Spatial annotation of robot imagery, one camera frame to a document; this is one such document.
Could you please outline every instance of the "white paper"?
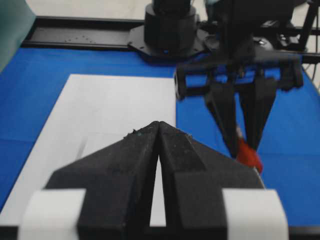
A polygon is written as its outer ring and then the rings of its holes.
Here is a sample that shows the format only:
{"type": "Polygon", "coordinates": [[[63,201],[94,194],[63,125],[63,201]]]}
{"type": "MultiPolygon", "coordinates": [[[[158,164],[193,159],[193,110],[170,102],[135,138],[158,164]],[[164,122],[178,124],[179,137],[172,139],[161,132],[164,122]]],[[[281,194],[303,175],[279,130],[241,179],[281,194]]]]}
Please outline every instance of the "white paper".
{"type": "Polygon", "coordinates": [[[176,125],[173,78],[70,75],[4,205],[0,225],[20,223],[33,192],[54,170],[79,158],[90,134],[125,136],[152,121],[176,125]]]}

